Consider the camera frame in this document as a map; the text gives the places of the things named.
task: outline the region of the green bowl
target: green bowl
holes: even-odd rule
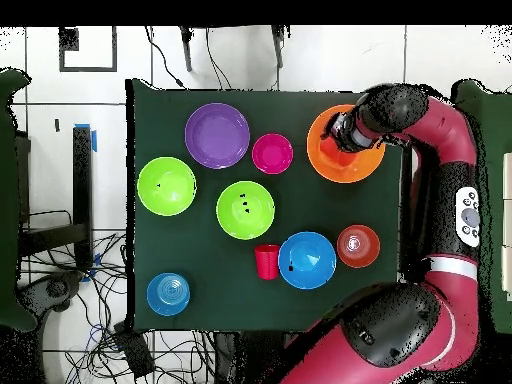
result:
[[[196,195],[196,177],[189,166],[176,158],[160,157],[140,171],[137,192],[151,212],[173,216],[187,209]]]
[[[250,240],[270,228],[275,207],[265,187],[252,181],[239,181],[221,193],[216,212],[226,233],[236,239]]]

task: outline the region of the orange bowl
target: orange bowl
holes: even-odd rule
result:
[[[354,183],[370,175],[382,162],[386,146],[363,150],[358,153],[343,153],[333,149],[334,139],[322,140],[325,126],[337,112],[346,113],[353,105],[338,105],[322,112],[309,129],[307,139],[308,157],[313,168],[324,178],[336,183]]]
[[[336,242],[340,259],[352,268],[363,268],[377,259],[380,252],[379,236],[365,225],[345,228]]]

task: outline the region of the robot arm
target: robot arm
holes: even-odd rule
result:
[[[371,148],[378,139],[399,139],[413,147],[424,143],[437,153],[424,280],[382,286],[349,307],[335,308],[285,349],[265,381],[391,384],[419,367],[462,365],[478,335],[480,218],[476,147],[467,121],[421,87],[385,85],[369,90],[349,113],[334,115],[328,136],[345,152]]]

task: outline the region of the floor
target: floor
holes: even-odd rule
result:
[[[0,68],[26,71],[30,85],[14,95],[12,109],[19,129],[32,140],[30,154],[31,212],[72,211],[72,128],[89,123],[97,131],[93,152],[93,226],[102,253],[110,239],[123,236],[126,228],[126,122],[125,78],[144,79],[155,87],[177,88],[144,27],[117,27],[117,72],[60,72],[57,28],[0,28]],[[480,80],[488,89],[504,91],[512,85],[510,27],[484,26],[295,26],[282,47],[284,66],[279,72],[281,91],[362,91],[382,82],[428,84],[450,96],[452,84],[461,78]],[[65,53],[67,67],[112,65],[111,27],[79,27],[79,49]],[[192,72],[185,69],[181,34],[177,27],[153,27],[153,42],[166,58],[170,72],[188,88],[218,88],[208,56],[205,30],[195,30],[190,43]],[[270,26],[213,29],[211,54],[233,88],[277,88],[276,56]],[[59,121],[57,130],[55,120]],[[33,228],[67,223],[67,215],[53,213],[31,217]],[[121,267],[119,246],[102,259]],[[44,255],[23,262],[20,284],[47,271]],[[103,284],[109,276],[98,273]],[[112,322],[124,318],[125,280],[109,280],[118,293],[108,304]],[[79,294],[90,320],[99,323],[98,295],[91,281],[81,283]],[[49,384],[65,384],[72,372],[69,358],[78,360],[91,342],[91,326],[84,304],[74,298],[70,309],[52,313],[44,337],[44,365]],[[201,360],[193,350],[190,332],[153,332],[146,335],[157,365],[164,370],[183,370],[206,383],[203,370],[190,374]],[[169,351],[169,347],[180,345]],[[117,361],[114,373],[127,368]],[[86,378],[87,384],[178,384],[178,379],[158,371],[134,380],[123,375]]]

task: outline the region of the blue cup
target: blue cup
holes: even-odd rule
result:
[[[157,314],[165,317],[177,315],[186,308],[190,300],[187,280],[179,274],[157,275],[148,284],[147,300]]]

